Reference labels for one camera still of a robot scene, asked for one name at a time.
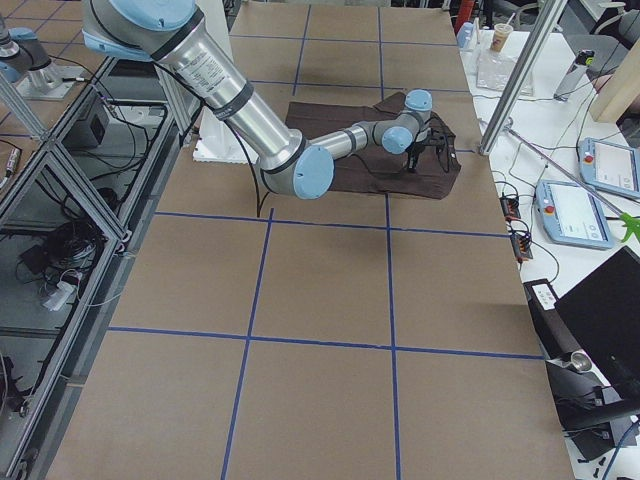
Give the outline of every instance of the white table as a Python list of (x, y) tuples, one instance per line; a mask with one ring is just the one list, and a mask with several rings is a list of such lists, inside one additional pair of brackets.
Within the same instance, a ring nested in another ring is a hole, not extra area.
[[(504, 55), (517, 56), (522, 50), (527, 35), (528, 33), (526, 32), (514, 32), (509, 37), (502, 53)], [(498, 100), (495, 98), (483, 98), (481, 96), (499, 97), (500, 92), (476, 87), (474, 60), (477, 58), (478, 49), (487, 48), (491, 36), (492, 32), (481, 32), (480, 46), (476, 48), (476, 51), (461, 52), (469, 88), (474, 95), (476, 113), (479, 118), (487, 121), (491, 117)], [(534, 95), (531, 97), (521, 96), (513, 109), (511, 115), (514, 120), (513, 129), (530, 142), (546, 147), (555, 147), (557, 145), (573, 147), (578, 138), (603, 138), (609, 137), (610, 135), (613, 136), (608, 139), (609, 141), (626, 145), (624, 137), (619, 133), (615, 124), (596, 123), (589, 115), (585, 118), (585, 112), (594, 95), (594, 91), (588, 84), (586, 76), (583, 77), (583, 80), (578, 84), (578, 86), (585, 86), (571, 94), (566, 103), (555, 100), (544, 100), (553, 98), (553, 93), (573, 58), (574, 54), (564, 40), (564, 37), (558, 33), (552, 34), (533, 68), (532, 81)], [(552, 166), (545, 169), (545, 161), (525, 145), (523, 145), (518, 152), (518, 144), (519, 142), (508, 134), (501, 136), (496, 143), (489, 157), (492, 169), (495, 172), (494, 178), (496, 181), (502, 181), (506, 178), (507, 182), (512, 183), (518, 189), (520, 195), (531, 195), (533, 188), (522, 180), (534, 185), (540, 178), (567, 180), (564, 175)], [(578, 173), (577, 158), (573, 148), (558, 149), (547, 153), (552, 154), (553, 159), (558, 161), (567, 170), (572, 173)], [(505, 186), (497, 183), (496, 187), (500, 194)], [(504, 189), (505, 193), (513, 192), (509, 186), (506, 186)], [(612, 200), (615, 205), (618, 205), (624, 211), (632, 215), (640, 215), (640, 204), (612, 195), (608, 195), (607, 198)], [(621, 222), (613, 221), (609, 222), (609, 227), (616, 239), (616, 245), (610, 250), (599, 251), (568, 247), (550, 242), (549, 237), (542, 228), (542, 223), (537, 213), (534, 213), (531, 208), (532, 200), (533, 198), (531, 196), (523, 196), (520, 199), (521, 214), (523, 220), (532, 229), (533, 240), (547, 248), (558, 259), (560, 270), (557, 279), (553, 282), (553, 286), (559, 296), (564, 295), (622, 246), (620, 240), (624, 235), (624, 228)], [(607, 214), (607, 216), (615, 216), (606, 208), (605, 214)], [(640, 254), (640, 243), (636, 241), (635, 238), (629, 240), (626, 245)], [(520, 271), (522, 281), (553, 278), (556, 275), (556, 264), (554, 260), (539, 247), (534, 245), (532, 248), (534, 259), (523, 263)], [(597, 460), (591, 462), (591, 464), (579, 464), (576, 459), (580, 458), (580, 453), (577, 451), (575, 445), (571, 441), (568, 441), (567, 447), (572, 457), (572, 465), (576, 478), (592, 478), (595, 468), (598, 467), (596, 464)], [(637, 478), (638, 472), (640, 472), (640, 447), (624, 448), (618, 455), (614, 468), (609, 473), (608, 478), (615, 479), (616, 476), (625, 475), (631, 478)], [(603, 473), (604, 468), (600, 467), (600, 477), (602, 477)]]

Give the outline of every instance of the black monitor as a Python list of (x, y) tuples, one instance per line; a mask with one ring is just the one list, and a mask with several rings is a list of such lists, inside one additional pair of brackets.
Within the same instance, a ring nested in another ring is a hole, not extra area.
[(640, 399), (640, 257), (621, 248), (556, 309), (620, 397)]

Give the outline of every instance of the silver robot arm tube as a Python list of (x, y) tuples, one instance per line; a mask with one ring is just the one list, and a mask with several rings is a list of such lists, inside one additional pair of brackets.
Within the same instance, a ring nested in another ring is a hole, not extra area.
[[(195, 0), (83, 0), (83, 8), (83, 34), (89, 48), (175, 69), (215, 116), (237, 129), (258, 153), (260, 178), (276, 193), (317, 198), (333, 180), (334, 158), (371, 143), (390, 145), (388, 151), (402, 153), (428, 121), (424, 105), (407, 104), (408, 110), (393, 125), (362, 123), (310, 143), (278, 118), (211, 38)], [(348, 148), (338, 146), (345, 143), (343, 136)]]

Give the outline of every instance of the plastic cup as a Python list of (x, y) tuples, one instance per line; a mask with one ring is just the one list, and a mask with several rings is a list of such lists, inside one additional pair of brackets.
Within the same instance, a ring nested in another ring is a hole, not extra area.
[(502, 47), (504, 47), (507, 38), (509, 38), (509, 35), (513, 32), (513, 27), (506, 23), (497, 23), (494, 25), (493, 29), (493, 40), (491, 40), (490, 48), (494, 52), (500, 52)]

